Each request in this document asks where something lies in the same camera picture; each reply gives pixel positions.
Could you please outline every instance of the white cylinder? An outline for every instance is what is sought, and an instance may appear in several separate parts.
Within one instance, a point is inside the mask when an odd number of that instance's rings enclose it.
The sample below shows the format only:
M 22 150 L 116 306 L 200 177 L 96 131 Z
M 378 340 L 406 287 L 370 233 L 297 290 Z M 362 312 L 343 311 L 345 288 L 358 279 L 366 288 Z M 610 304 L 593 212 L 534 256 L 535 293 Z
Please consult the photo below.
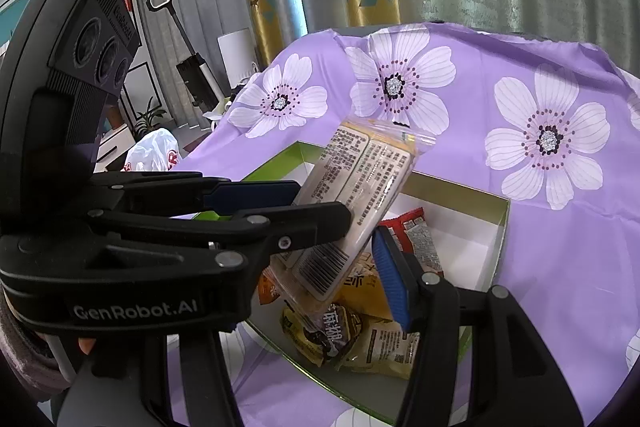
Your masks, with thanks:
M 260 71 L 249 28 L 218 37 L 218 44 L 231 89 Z

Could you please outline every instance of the purple fabric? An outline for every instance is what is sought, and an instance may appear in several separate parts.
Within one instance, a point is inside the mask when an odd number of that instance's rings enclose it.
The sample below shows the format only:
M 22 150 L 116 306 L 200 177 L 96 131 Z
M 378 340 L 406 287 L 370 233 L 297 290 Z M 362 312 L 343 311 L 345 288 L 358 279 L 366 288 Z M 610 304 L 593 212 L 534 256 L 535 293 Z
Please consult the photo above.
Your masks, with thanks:
M 269 73 L 277 67 L 282 78 Z M 417 171 L 512 198 L 499 282 L 538 328 L 588 423 L 626 377 L 625 351 L 640 326 L 640 104 L 630 82 L 590 44 L 451 24 L 369 38 L 328 30 L 297 40 L 257 75 L 178 169 L 242 179 L 296 140 L 325 145 L 352 110 L 437 135 Z M 303 94 L 310 86 L 324 87 L 325 102 L 321 89 Z M 290 100 L 302 102 L 303 116 L 293 109 L 283 123 L 261 120 Z M 267 357 L 244 380 L 243 415 L 260 416 L 257 425 L 300 425 L 291 416 L 300 399 L 314 411 L 336 400 L 286 364 Z M 309 414 L 305 425 L 331 422 Z

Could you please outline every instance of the sleeve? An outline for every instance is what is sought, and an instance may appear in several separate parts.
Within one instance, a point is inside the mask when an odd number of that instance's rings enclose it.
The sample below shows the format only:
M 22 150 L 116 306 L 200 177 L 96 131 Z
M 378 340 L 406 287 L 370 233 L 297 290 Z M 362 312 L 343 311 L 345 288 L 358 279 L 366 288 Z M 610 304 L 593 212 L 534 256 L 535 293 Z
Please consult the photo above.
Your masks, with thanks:
M 37 401 L 69 386 L 47 343 L 14 317 L 0 291 L 0 350 L 14 375 Z

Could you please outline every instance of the potted plant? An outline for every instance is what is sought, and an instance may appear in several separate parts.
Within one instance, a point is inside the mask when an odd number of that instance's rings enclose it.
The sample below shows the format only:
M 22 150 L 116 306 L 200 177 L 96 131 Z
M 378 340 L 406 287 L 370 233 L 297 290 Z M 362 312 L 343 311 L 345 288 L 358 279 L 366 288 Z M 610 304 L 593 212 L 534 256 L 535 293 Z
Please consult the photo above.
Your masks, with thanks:
M 145 136 L 145 134 L 149 134 L 151 131 L 155 130 L 158 124 L 154 123 L 154 120 L 166 114 L 166 111 L 162 107 L 151 109 L 152 101 L 153 97 L 151 97 L 149 99 L 149 103 L 146 104 L 146 111 L 138 113 L 138 119 L 134 126 L 136 141 L 140 141 L 140 139 Z

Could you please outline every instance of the flower center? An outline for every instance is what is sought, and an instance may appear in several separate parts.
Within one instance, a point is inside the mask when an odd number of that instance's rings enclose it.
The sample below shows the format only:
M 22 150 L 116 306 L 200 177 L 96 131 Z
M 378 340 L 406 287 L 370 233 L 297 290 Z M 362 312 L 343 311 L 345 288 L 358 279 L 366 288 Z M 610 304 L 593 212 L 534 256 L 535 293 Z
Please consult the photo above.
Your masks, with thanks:
M 385 94 L 389 99 L 404 98 L 402 93 L 402 87 L 404 86 L 404 80 L 400 73 L 394 73 L 392 76 L 385 77 Z
M 558 148 L 560 142 L 564 138 L 562 134 L 558 134 L 558 130 L 555 125 L 547 125 L 538 127 L 540 131 L 540 137 L 536 140 L 536 144 L 540 146 L 540 152 L 545 154 L 558 154 Z
M 278 97 L 271 102 L 271 108 L 282 111 L 289 103 L 289 97 L 286 94 L 278 94 Z

